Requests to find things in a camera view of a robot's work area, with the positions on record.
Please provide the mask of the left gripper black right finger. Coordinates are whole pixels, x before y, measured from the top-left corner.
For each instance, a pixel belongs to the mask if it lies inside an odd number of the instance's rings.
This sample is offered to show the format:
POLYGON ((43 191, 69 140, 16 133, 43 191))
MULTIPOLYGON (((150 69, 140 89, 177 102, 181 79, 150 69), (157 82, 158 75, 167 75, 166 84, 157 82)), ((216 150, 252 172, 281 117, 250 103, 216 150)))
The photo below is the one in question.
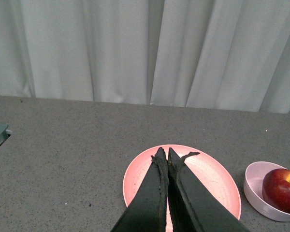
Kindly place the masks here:
POLYGON ((168 154, 168 202, 174 232, 249 231, 205 187, 185 160, 199 152, 180 157, 172 148, 168 154))

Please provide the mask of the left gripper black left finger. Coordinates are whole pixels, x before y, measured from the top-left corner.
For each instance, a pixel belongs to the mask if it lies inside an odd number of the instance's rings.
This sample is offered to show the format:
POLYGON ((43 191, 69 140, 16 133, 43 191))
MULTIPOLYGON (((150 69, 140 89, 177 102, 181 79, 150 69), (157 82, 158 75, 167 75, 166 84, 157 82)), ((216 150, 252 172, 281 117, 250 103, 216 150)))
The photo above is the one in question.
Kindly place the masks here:
POLYGON ((113 232, 164 232, 167 224, 169 178, 165 151, 159 147, 149 169, 113 232))

